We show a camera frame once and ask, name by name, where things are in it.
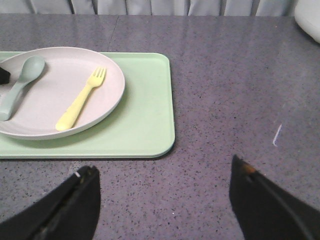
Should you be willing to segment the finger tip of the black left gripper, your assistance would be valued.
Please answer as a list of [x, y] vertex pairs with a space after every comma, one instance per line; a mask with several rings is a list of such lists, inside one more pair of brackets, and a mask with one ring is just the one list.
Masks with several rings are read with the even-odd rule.
[[5, 85], [10, 82], [11, 73], [0, 67], [0, 85]]

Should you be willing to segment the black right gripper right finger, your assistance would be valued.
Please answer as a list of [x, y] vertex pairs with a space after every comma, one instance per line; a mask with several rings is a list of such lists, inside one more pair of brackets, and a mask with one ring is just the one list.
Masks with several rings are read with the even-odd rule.
[[234, 155], [229, 199], [246, 240], [318, 240], [320, 212]]

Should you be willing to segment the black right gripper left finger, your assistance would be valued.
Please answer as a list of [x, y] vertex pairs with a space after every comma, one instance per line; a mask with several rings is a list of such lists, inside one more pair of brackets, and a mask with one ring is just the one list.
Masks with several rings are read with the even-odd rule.
[[2, 240], [91, 240], [100, 216], [100, 174], [83, 166], [48, 195], [0, 224]]

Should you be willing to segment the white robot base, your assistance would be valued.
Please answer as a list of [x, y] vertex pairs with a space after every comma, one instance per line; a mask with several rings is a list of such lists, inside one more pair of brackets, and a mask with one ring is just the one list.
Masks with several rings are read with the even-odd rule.
[[294, 19], [305, 33], [320, 43], [320, 0], [298, 0]]

